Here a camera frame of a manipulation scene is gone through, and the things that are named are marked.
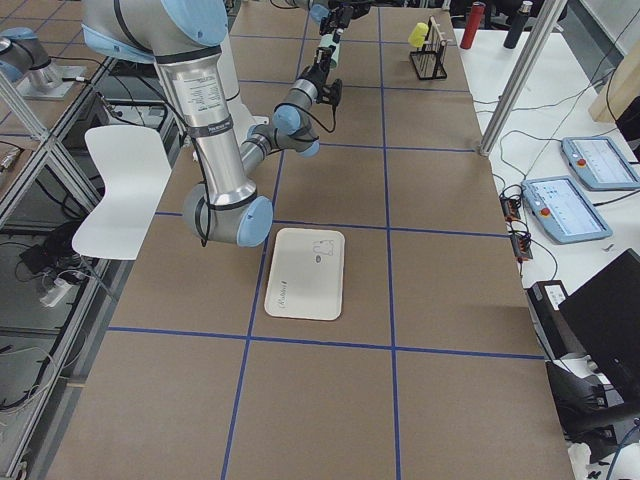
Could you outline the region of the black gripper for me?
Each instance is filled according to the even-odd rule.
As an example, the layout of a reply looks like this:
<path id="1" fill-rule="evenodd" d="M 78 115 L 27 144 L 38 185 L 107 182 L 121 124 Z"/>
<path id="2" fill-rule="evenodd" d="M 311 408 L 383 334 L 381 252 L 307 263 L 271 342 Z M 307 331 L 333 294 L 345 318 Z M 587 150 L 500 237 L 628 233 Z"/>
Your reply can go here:
<path id="1" fill-rule="evenodd" d="M 340 42 L 351 21 L 365 16 L 369 10 L 369 1 L 320 1 L 319 34 L 327 35 L 334 31 L 333 41 Z"/>
<path id="2" fill-rule="evenodd" d="M 307 66 L 299 75 L 299 80 L 306 80 L 321 90 L 326 84 L 330 72 L 330 48 L 318 46 L 314 64 Z"/>

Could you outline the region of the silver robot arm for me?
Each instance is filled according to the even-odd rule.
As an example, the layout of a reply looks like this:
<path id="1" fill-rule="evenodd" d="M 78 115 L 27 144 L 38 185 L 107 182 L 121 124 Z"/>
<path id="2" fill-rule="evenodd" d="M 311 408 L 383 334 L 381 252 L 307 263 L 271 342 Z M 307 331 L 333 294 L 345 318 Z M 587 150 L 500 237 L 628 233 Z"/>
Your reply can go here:
<path id="1" fill-rule="evenodd" d="M 279 9 L 303 9 L 319 26 L 320 36 L 328 35 L 334 43 L 339 43 L 352 20 L 367 15 L 374 1 L 347 0 L 286 0 L 271 1 Z"/>
<path id="2" fill-rule="evenodd" d="M 155 67 L 167 104 L 194 145 L 203 175 L 185 200 L 183 218 L 203 242 L 254 247 L 269 234 L 271 201 L 250 172 L 276 150 L 303 156 L 318 149 L 309 110 L 330 72 L 332 46 L 316 50 L 269 124 L 239 141 L 218 65 L 228 35 L 221 1 L 86 1 L 83 34 L 94 51 Z"/>

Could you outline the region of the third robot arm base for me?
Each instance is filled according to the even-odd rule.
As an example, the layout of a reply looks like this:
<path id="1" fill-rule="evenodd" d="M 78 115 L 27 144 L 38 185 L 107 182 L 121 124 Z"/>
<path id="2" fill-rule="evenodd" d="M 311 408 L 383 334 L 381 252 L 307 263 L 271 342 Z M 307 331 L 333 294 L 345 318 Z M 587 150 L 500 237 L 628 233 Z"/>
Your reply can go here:
<path id="1" fill-rule="evenodd" d="M 27 27 L 1 32 L 1 72 L 25 99 L 61 100 L 85 66 L 64 66 L 48 54 L 36 33 Z"/>

